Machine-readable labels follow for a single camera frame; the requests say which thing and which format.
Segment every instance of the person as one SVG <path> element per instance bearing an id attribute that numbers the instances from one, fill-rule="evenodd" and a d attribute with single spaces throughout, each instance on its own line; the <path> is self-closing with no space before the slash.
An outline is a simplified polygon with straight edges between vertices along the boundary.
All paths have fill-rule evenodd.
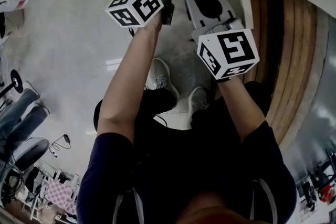
<path id="1" fill-rule="evenodd" d="M 2 144 L 0 157 L 4 161 L 11 158 L 13 151 L 26 141 L 49 115 L 49 110 L 36 102 L 39 99 L 39 94 L 29 82 L 24 82 L 23 88 L 19 100 L 4 108 L 0 114 L 0 143 Z M 34 103 L 34 107 L 20 121 L 32 103 Z"/>
<path id="2" fill-rule="evenodd" d="M 262 85 L 233 77 L 210 105 L 197 87 L 191 129 L 162 125 L 153 118 L 179 95 L 167 64 L 153 59 L 160 29 L 160 14 L 138 29 L 96 107 L 79 223 L 285 223 L 296 187 L 265 120 Z M 144 90 L 148 73 L 155 90 Z"/>

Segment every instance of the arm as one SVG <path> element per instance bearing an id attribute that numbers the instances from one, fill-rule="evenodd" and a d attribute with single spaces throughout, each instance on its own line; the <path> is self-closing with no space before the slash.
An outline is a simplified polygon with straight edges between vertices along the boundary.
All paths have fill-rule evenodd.
<path id="1" fill-rule="evenodd" d="M 296 187 L 272 128 L 238 77 L 219 88 L 242 141 L 246 176 L 253 182 L 254 219 L 283 224 L 295 208 Z"/>
<path id="2" fill-rule="evenodd" d="M 233 77 L 218 85 L 240 140 L 243 141 L 261 126 L 265 121 L 265 116 L 238 77 Z"/>
<path id="3" fill-rule="evenodd" d="M 100 108 L 97 135 L 118 133 L 134 140 L 134 121 L 161 29 L 161 13 L 133 37 Z"/>
<path id="4" fill-rule="evenodd" d="M 160 28 L 158 14 L 138 29 L 106 91 L 98 135 L 78 195 L 79 223 L 112 219 L 119 198 L 132 190 L 134 121 Z"/>

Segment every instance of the forearm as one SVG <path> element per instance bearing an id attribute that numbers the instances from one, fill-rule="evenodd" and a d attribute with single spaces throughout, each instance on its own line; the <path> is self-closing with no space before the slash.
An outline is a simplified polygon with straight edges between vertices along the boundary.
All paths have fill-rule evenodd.
<path id="1" fill-rule="evenodd" d="M 139 28 L 106 93 L 100 109 L 98 134 L 113 124 L 115 132 L 133 141 L 134 120 L 156 48 L 159 31 Z"/>
<path id="2" fill-rule="evenodd" d="M 240 140 L 243 141 L 265 121 L 265 116 L 238 77 L 218 85 Z"/>

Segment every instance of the cable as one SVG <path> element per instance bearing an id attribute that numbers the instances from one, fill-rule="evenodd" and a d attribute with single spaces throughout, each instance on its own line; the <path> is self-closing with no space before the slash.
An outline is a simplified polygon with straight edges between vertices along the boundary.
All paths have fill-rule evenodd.
<path id="1" fill-rule="evenodd" d="M 4 46 L 4 44 L 1 44 L 1 45 L 2 45 L 2 49 L 3 49 L 3 51 L 4 51 L 4 57 L 5 57 L 6 61 L 7 61 L 7 65 L 6 65 L 6 71 L 7 71 L 7 84 L 10 84 L 10 83 L 9 83 L 9 71 L 8 71 L 9 61 L 8 61 L 7 56 L 6 56 L 6 49 L 5 49 L 5 46 Z M 12 97 L 12 99 L 14 99 L 15 101 L 17 101 L 17 98 L 16 98 L 15 96 L 11 95 L 10 93 L 8 93 L 8 96 L 9 96 L 9 97 Z"/>
<path id="2" fill-rule="evenodd" d="M 156 116 L 158 116 L 161 120 L 163 120 L 164 123 L 165 123 L 165 125 L 166 125 L 166 127 L 168 127 L 167 121 L 166 121 L 164 118 L 162 118 L 162 117 L 161 117 L 160 115 L 158 115 L 158 114 L 156 114 Z"/>
<path id="3" fill-rule="evenodd" d="M 13 22 L 12 22 L 12 20 L 11 19 L 9 19 L 7 16 L 6 16 L 6 18 L 7 18 L 7 20 L 9 20 L 10 21 L 10 23 L 12 24 L 12 25 L 14 25 L 15 26 L 15 30 L 14 30 L 14 32 L 12 32 L 10 35 L 12 36 L 16 31 L 17 31 L 17 25 L 16 24 L 14 24 Z"/>
<path id="4" fill-rule="evenodd" d="M 13 103 L 13 101 L 10 100 L 10 102 L 5 105 L 5 107 L 0 111 L 0 113 L 2 113 L 5 110 L 5 108 L 8 107 L 9 105 L 11 105 L 12 103 Z"/>
<path id="5" fill-rule="evenodd" d="M 4 101 L 2 105 L 0 105 L 0 109 L 4 106 L 4 104 L 6 104 L 6 101 Z"/>
<path id="6" fill-rule="evenodd" d="M 158 118 L 160 118 L 161 120 L 163 120 L 164 124 L 166 125 L 166 127 L 168 127 L 167 121 L 164 118 L 162 118 L 159 114 L 156 114 L 156 116 L 158 116 Z"/>
<path id="7" fill-rule="evenodd" d="M 57 143 L 57 141 L 58 140 L 60 140 L 62 137 L 64 137 L 64 135 L 62 135 L 59 139 L 57 139 L 57 140 L 55 140 L 54 142 L 52 142 L 51 144 L 50 144 L 50 146 L 49 146 L 49 151 L 52 153 L 52 151 L 51 151 L 51 147 L 53 147 L 53 149 L 55 149 L 56 151 L 60 151 L 60 148 L 59 147 L 62 147 L 62 148 L 64 148 L 65 150 L 69 150 L 69 149 L 71 149 L 71 145 L 69 144 L 69 146 L 70 147 L 64 147 L 64 146 L 62 146 L 62 145 L 60 145 L 60 144 L 58 144 Z"/>
<path id="8" fill-rule="evenodd" d="M 6 146 L 7 146 L 7 139 L 6 139 L 1 133 L 0 133 L 0 135 L 2 136 L 2 140 L 5 140 L 5 141 L 6 141 Z M 12 153 L 12 157 L 13 157 L 13 160 L 14 160 L 14 164 L 15 164 L 15 163 L 16 163 L 16 159 L 15 159 L 15 157 L 14 157 L 13 150 L 12 150 L 11 148 L 9 148 L 9 147 L 7 147 L 7 148 L 11 151 L 11 153 Z M 5 169 L 6 169 L 7 164 L 8 164 L 8 159 L 6 159 L 5 166 L 4 166 L 4 168 L 2 169 L 2 172 L 1 172 L 1 175 L 0 175 L 0 179 L 2 178 L 2 176 L 3 176 L 3 174 L 4 174 L 4 171 L 5 171 Z M 4 198 L 6 198 L 6 199 L 7 199 L 7 198 L 10 198 L 11 195 L 13 195 L 14 193 L 16 193 L 16 192 L 21 188 L 21 185 L 22 185 L 22 177 L 23 177 L 23 175 L 22 175 L 21 170 L 18 170 L 18 171 L 19 171 L 19 173 L 20 173 L 20 178 L 19 178 L 18 188 L 17 188 L 16 190 L 14 190 L 12 193 L 8 194 L 7 196 L 1 197 L 0 200 L 2 200 L 2 199 L 4 199 Z"/>
<path id="9" fill-rule="evenodd" d="M 134 37 L 134 30 L 131 27 L 128 28 L 128 32 L 130 32 L 131 36 Z"/>

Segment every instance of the leg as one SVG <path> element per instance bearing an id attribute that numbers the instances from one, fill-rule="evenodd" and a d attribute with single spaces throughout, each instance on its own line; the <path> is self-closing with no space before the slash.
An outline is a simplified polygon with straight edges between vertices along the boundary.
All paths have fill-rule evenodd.
<path id="1" fill-rule="evenodd" d="M 7 147 L 12 151 L 17 149 L 43 123 L 47 116 L 48 113 L 41 106 L 33 107 L 25 118 L 15 126 L 7 139 Z"/>
<path id="2" fill-rule="evenodd" d="M 245 88 L 251 95 L 252 99 L 260 107 L 263 114 L 266 115 L 269 109 L 271 96 L 267 93 L 265 87 L 261 83 L 250 81 L 245 84 Z M 233 122 L 223 97 L 216 100 L 207 109 L 196 111 L 192 115 L 192 120 L 192 127 L 198 127 L 198 123 L 202 122 L 208 122 L 209 124 L 220 122 L 226 127 L 233 126 Z"/>
<path id="3" fill-rule="evenodd" d="M 17 102 L 2 113 L 0 117 L 1 138 L 7 139 L 27 107 L 39 98 L 32 89 L 25 89 Z"/>
<path id="4" fill-rule="evenodd" d="M 94 128 L 98 128 L 98 118 L 102 100 L 97 104 L 93 115 Z M 157 114 L 171 110 L 176 105 L 175 96 L 167 89 L 144 90 L 136 121 L 152 119 Z"/>
<path id="5" fill-rule="evenodd" d="M 152 119 L 157 114 L 171 110 L 176 106 L 179 93 L 170 80 L 168 65 L 159 58 L 154 58 L 150 78 L 156 90 L 144 90 L 136 122 Z M 94 128 L 98 128 L 98 118 L 102 100 L 97 104 L 93 115 Z"/>

